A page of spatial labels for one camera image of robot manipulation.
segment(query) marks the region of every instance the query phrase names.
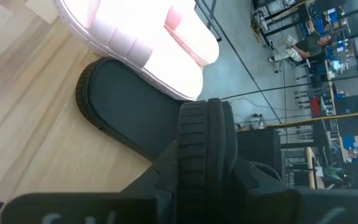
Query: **wooden floor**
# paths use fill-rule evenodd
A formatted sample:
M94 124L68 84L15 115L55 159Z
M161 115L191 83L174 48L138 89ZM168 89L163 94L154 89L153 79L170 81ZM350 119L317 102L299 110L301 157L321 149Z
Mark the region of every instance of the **wooden floor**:
M0 201L30 192L117 192L150 162L90 125L74 101L98 56L52 0L0 0Z

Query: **dark shirt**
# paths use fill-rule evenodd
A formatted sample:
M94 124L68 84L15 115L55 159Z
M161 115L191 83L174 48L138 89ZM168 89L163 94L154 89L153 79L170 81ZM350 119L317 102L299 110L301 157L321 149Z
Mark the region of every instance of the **dark shirt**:
M304 52L309 52L310 57L313 57L323 51L323 46L317 43L319 39L320 35L317 33L317 31L313 31L310 36L308 36L305 40L299 41L295 44L295 46Z

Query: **gray floor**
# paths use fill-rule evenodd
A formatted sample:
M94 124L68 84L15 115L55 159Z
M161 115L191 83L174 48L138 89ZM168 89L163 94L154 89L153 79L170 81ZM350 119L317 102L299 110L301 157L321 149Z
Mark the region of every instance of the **gray floor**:
M225 98L258 90L296 85L302 82L297 82L296 77L304 75L304 69L292 70L289 64L285 63L283 72L275 73L278 65L268 63L267 58L273 52L263 47L263 40L258 43L250 29L250 0L230 0L230 2L201 0L199 1L201 7L203 7L202 1L207 3L209 9L211 9L213 1L216 1L214 17L227 38L222 35L219 27L215 26L223 39L219 43L220 54L214 64L204 68L204 88L199 100ZM200 9L197 8L196 11L207 23ZM269 38L276 42L282 35L287 34L297 37L295 28L291 28L283 31L282 34L277 33ZM231 102L234 117L238 123L248 121L254 113L263 114L268 124L307 119L310 111L298 109L299 104L294 99L294 90L299 90L299 88L254 93L231 98L228 101ZM287 131L288 133L296 132L295 129ZM295 141L295 137L290 136L291 140L288 141Z

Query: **red object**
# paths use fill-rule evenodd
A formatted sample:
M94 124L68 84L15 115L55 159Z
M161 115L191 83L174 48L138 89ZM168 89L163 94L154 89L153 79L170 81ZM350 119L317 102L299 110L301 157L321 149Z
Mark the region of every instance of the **red object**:
M312 117L320 117L320 107L319 107L319 100L317 97L313 97L310 99L310 110Z

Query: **man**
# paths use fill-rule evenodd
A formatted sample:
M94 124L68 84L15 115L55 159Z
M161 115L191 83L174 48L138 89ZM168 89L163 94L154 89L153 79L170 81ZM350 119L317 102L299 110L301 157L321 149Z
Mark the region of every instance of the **man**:
M283 53L270 57L268 61L273 63L292 58L294 61L300 62L303 59L320 54L326 46L333 43L333 39L330 35L321 37L314 29L314 25L311 21L309 21L309 33L310 36L299 42L290 35L284 37L281 40L281 45L285 44L287 49Z

